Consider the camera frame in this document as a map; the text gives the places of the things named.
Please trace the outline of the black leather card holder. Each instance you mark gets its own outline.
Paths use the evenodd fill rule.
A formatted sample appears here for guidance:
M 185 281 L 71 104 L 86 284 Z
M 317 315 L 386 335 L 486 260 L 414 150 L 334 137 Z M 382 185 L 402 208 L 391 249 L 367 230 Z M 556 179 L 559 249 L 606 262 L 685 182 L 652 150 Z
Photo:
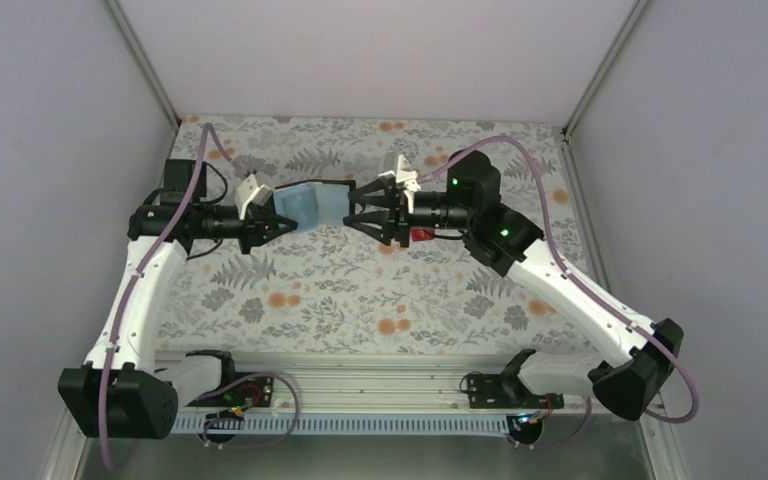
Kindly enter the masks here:
M 292 218 L 298 228 L 294 233 L 320 226 L 342 227 L 343 218 L 354 213 L 348 193 L 356 188 L 354 180 L 308 180 L 278 187 L 274 206 Z

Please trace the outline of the red credit card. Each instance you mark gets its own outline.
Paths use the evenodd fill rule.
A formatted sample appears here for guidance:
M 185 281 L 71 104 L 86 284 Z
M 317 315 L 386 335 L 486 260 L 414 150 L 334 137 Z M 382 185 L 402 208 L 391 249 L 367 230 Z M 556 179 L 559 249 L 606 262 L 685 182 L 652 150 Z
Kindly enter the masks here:
M 436 238 L 436 234 L 433 229 L 414 228 L 410 231 L 410 238 L 412 242 L 431 241 Z

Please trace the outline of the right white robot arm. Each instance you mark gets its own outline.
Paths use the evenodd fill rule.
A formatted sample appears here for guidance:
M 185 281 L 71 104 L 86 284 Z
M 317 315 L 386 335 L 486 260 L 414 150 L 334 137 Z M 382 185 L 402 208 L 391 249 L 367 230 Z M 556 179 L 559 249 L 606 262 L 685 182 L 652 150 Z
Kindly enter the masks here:
M 470 255 L 531 292 L 579 328 L 597 356 L 517 354 L 499 376 L 504 399 L 525 407 L 538 397 L 593 397 L 626 420 L 638 420 L 674 370 L 684 332 L 655 322 L 614 298 L 566 261 L 538 226 L 501 201 L 501 174 L 480 151 L 457 152 L 443 192 L 423 191 L 414 171 L 398 166 L 348 194 L 343 222 L 382 244 L 408 246 L 419 229 L 458 230 Z

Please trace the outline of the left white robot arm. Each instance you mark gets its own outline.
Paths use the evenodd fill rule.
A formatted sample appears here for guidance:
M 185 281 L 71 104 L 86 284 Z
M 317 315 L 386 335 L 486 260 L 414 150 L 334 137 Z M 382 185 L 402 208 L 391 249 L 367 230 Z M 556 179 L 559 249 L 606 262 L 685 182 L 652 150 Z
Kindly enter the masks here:
M 206 173 L 194 160 L 167 160 L 162 187 L 129 219 L 126 265 L 105 326 L 83 364 L 64 369 L 57 384 L 87 437 L 163 439 L 180 408 L 202 397 L 223 405 L 237 394 L 225 351 L 197 350 L 177 366 L 157 368 L 162 310 L 195 241 L 234 240 L 248 254 L 298 223 L 276 213 L 265 186 L 239 205 L 206 200 Z

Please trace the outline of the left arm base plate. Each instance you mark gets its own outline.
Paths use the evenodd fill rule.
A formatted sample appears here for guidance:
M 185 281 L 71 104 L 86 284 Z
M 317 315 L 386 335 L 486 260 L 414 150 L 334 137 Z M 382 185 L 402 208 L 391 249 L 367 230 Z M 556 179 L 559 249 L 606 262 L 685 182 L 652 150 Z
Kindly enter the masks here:
M 219 395 L 191 401 L 187 407 L 266 408 L 271 405 L 275 380 L 258 377 L 240 382 Z

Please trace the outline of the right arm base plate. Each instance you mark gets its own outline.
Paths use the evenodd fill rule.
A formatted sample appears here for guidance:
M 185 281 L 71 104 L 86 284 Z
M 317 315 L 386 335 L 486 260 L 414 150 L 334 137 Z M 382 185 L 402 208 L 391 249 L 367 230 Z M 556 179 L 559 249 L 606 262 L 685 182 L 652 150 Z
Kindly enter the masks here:
M 458 386 L 471 409 L 560 409 L 562 395 L 537 395 L 512 374 L 486 374 L 477 371 L 464 375 Z

